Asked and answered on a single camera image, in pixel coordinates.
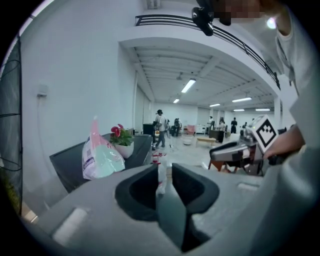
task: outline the plastic bag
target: plastic bag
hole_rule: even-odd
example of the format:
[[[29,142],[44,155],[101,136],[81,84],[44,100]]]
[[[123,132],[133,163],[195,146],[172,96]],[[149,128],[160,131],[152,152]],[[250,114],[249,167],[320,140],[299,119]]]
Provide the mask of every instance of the plastic bag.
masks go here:
[[[158,188],[155,194],[164,194],[167,186],[167,154],[156,151],[152,157],[153,163],[158,164]]]
[[[98,131],[95,117],[90,137],[82,149],[82,175],[86,180],[109,176],[125,169],[125,160],[115,147],[103,138]]]

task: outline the white flower pot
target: white flower pot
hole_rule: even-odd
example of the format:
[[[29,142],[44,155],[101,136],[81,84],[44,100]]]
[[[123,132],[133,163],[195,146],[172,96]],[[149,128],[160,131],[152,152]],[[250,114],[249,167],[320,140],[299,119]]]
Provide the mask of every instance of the white flower pot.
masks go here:
[[[124,159],[131,157],[132,153],[134,152],[134,147],[134,142],[132,142],[130,146],[115,145],[116,150],[118,150]]]

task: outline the desk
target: desk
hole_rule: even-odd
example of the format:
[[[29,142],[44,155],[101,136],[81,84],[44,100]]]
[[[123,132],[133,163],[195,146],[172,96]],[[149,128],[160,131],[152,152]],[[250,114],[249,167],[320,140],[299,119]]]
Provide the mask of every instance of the desk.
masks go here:
[[[211,143],[211,146],[213,146],[216,142],[216,139],[215,138],[208,138],[208,137],[198,137],[198,138],[196,138],[196,144],[195,144],[196,147],[198,146],[198,142],[209,142],[209,143]]]

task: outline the mesh screen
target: mesh screen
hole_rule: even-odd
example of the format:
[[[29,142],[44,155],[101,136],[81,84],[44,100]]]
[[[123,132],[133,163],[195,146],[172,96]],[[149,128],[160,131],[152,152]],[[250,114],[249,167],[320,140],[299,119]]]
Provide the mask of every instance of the mesh screen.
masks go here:
[[[0,78],[0,180],[13,208],[22,206],[22,93],[20,39]]]

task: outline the railing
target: railing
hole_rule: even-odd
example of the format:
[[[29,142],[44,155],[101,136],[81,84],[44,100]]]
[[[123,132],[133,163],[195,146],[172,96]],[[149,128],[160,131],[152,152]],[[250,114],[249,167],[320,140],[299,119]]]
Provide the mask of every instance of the railing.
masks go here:
[[[198,26],[193,22],[191,18],[176,16],[176,15],[167,15],[167,14],[151,14],[151,15],[140,15],[136,16],[135,26],[147,26],[147,25],[170,25],[170,26],[178,26],[185,27],[195,30],[200,30]],[[235,37],[233,34],[221,29],[220,27],[213,26],[214,33],[213,35],[223,39],[241,50],[243,50],[247,55],[249,55],[252,59],[254,59],[274,80],[278,88],[280,89],[280,84],[278,80],[278,76],[276,72],[273,72],[268,64],[254,51],[250,46],[245,44],[239,38]]]

